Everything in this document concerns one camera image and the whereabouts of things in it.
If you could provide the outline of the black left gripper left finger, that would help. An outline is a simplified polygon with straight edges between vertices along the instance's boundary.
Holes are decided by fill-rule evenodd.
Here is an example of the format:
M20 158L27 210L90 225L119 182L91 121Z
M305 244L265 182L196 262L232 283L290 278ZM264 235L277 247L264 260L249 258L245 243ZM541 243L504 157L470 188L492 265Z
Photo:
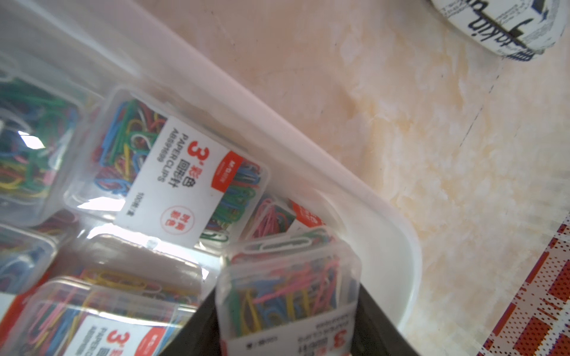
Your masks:
M204 302L160 355L222 355L215 303Z

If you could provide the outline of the white plastic storage box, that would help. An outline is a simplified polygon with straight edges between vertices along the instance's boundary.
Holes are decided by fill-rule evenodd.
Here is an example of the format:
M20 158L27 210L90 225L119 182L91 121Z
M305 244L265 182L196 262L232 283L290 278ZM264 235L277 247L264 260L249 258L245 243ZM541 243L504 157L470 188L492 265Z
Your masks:
M270 185L336 228L397 329L422 279L410 222L135 1L3 1L1 64L88 105L139 90L265 163Z

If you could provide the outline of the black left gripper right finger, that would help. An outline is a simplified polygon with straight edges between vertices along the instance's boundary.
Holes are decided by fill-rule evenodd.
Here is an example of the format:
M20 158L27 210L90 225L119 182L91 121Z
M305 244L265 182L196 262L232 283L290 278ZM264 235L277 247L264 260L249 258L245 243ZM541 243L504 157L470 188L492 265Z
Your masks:
M363 285L359 287L351 355L419 356Z

